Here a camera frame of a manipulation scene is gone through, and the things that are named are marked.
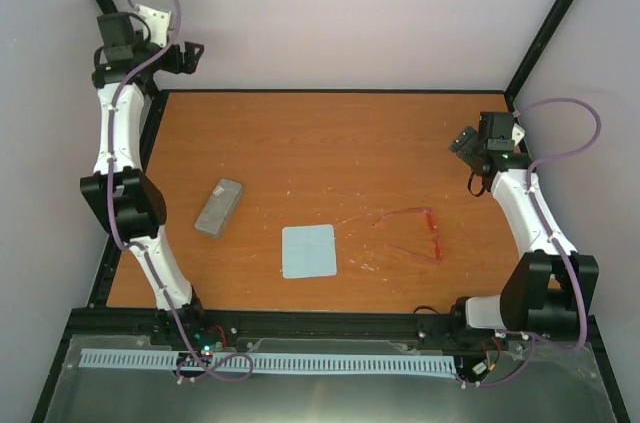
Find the red sunglasses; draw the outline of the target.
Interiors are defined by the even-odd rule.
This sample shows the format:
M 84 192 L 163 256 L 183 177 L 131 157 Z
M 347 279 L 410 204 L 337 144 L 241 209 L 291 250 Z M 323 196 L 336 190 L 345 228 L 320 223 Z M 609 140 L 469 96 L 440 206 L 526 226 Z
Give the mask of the red sunglasses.
M 382 226 L 382 224 L 386 220 L 390 219 L 391 217 L 396 215 L 403 215 L 403 214 L 420 214 L 423 217 L 423 219 L 427 224 L 429 232 L 432 236 L 433 255 L 427 255 L 424 253 L 410 251 L 406 248 L 403 248 L 401 246 L 398 246 L 392 243 L 384 243 L 384 246 L 397 250 L 403 253 L 404 255 L 415 257 L 415 258 L 427 261 L 429 263 L 434 263 L 434 264 L 441 263 L 442 262 L 441 234 L 439 231 L 439 227 L 436 223 L 436 219 L 433 216 L 433 210 L 430 207 L 413 207 L 413 208 L 405 208 L 405 209 L 388 212 L 382 215 L 380 218 L 378 218 L 372 224 L 372 227 L 379 228 Z

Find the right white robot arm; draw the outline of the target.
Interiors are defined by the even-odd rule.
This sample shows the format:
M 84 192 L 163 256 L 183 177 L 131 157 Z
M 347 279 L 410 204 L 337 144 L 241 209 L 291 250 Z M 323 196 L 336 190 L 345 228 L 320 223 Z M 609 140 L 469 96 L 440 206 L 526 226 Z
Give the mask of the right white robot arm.
M 535 166 L 516 147 L 524 132 L 509 112 L 483 112 L 450 150 L 498 202 L 519 261 L 500 294 L 461 298 L 454 311 L 467 327 L 505 333 L 575 337 L 585 344 L 587 315 L 599 276 L 596 259 L 564 235 L 542 194 Z

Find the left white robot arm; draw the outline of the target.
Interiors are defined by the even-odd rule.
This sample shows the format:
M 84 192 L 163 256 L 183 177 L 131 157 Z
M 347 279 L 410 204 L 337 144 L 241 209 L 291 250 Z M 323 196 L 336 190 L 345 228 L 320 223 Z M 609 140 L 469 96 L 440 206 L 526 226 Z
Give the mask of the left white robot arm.
M 158 71 L 191 74 L 203 46 L 173 42 L 170 13 L 138 5 L 98 17 L 103 45 L 94 55 L 92 82 L 101 114 L 97 160 L 80 191 L 116 245 L 133 254 L 154 292 L 157 309 L 177 316 L 172 331 L 186 345 L 201 343 L 208 321 L 193 285 L 183 275 L 166 234 L 167 208 L 146 176 L 140 122 Z

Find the black aluminium frame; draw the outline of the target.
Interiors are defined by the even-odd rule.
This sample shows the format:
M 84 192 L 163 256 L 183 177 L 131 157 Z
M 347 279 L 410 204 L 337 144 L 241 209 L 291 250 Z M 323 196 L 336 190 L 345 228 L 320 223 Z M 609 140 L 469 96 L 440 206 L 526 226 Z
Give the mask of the black aluminium frame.
M 102 12 L 115 9 L 114 0 L 95 0 Z M 518 92 L 533 71 L 546 46 L 566 16 L 574 0 L 555 0 L 539 31 L 532 40 L 523 60 L 518 65 L 506 90 L 502 91 L 506 106 L 514 107 Z M 149 309 L 109 309 L 106 299 L 112 287 L 121 252 L 114 241 L 106 243 L 98 272 L 94 279 L 88 303 L 83 308 L 72 310 L 58 350 L 56 351 L 49 375 L 44 384 L 33 421 L 42 422 L 51 414 L 51 401 L 62 371 L 63 358 L 73 336 L 89 334 L 113 334 L 122 336 L 147 335 L 170 343 L 178 342 L 178 337 L 163 330 L 156 313 Z M 341 313 L 341 312 L 291 312 L 291 311 L 240 311 L 217 310 L 213 316 L 226 320 L 238 320 L 249 334 L 257 335 L 260 330 L 273 331 L 278 338 L 299 339 L 302 337 L 346 337 L 348 339 L 371 339 L 388 336 L 390 329 L 385 322 L 401 334 L 405 334 L 411 323 L 419 320 L 417 314 L 390 313 Z

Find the light blue cleaning cloth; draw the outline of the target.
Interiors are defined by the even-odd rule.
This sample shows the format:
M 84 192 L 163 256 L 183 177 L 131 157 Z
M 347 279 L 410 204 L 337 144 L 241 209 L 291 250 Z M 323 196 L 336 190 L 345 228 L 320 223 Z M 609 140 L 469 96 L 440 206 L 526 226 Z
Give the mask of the light blue cleaning cloth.
M 285 227 L 282 236 L 282 276 L 285 279 L 332 277 L 337 274 L 334 226 Z

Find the grey glasses case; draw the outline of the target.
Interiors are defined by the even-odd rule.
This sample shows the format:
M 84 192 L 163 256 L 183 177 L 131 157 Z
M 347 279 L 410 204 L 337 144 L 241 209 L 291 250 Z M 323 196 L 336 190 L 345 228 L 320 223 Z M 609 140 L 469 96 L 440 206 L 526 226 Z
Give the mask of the grey glasses case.
M 208 201 L 199 214 L 194 228 L 219 238 L 244 193 L 244 186 L 235 180 L 222 178 L 215 185 Z

